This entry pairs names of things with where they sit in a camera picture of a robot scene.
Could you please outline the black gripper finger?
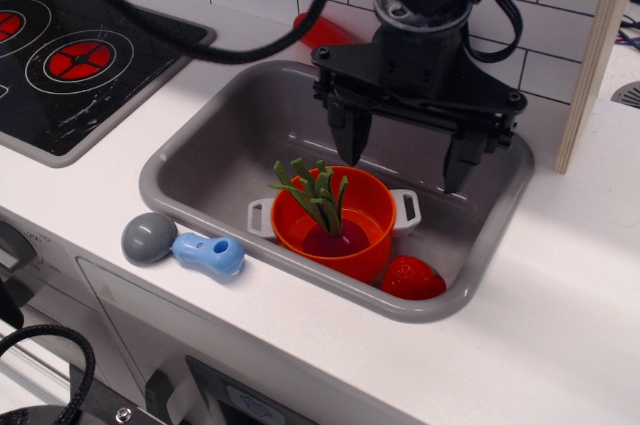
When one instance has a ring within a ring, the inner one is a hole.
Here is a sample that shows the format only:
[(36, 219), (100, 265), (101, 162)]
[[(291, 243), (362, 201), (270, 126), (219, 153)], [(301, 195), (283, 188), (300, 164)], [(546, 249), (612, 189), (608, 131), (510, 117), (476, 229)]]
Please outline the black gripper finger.
[(452, 135), (444, 162), (444, 193), (460, 192), (485, 152), (487, 134), (462, 130)]
[(348, 165), (355, 166), (368, 143), (372, 114), (340, 102), (331, 102), (327, 112), (339, 156)]

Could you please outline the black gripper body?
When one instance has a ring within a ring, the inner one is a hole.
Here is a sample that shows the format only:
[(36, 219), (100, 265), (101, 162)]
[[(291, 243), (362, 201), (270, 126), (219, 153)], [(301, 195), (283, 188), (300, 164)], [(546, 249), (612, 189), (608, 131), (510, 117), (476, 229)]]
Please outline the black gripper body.
[(326, 110), (331, 102), (375, 115), (439, 129), (487, 134), (485, 151), (508, 147), (514, 120), (527, 105), (519, 91), (478, 68), (501, 62), (516, 50), (522, 16), (512, 0), (495, 0), (511, 22), (514, 40), (494, 52), (470, 43), (465, 5), (449, 15), (424, 16), (399, 0), (377, 0), (381, 21), (371, 42), (321, 46), (312, 61), (314, 85)]

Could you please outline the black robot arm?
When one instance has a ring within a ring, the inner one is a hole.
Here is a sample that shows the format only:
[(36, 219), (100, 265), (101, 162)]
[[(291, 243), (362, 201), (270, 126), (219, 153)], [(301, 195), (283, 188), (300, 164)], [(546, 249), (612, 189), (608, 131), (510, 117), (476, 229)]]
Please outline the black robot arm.
[[(315, 96), (328, 113), (340, 157), (356, 164), (374, 116), (447, 132), (446, 193), (460, 191), (486, 153), (510, 144), (526, 97), (482, 70), (508, 58), (472, 48), (468, 20), (481, 0), (375, 0), (380, 25), (371, 42), (323, 46)], [(523, 20), (512, 0), (494, 0), (515, 32)]]

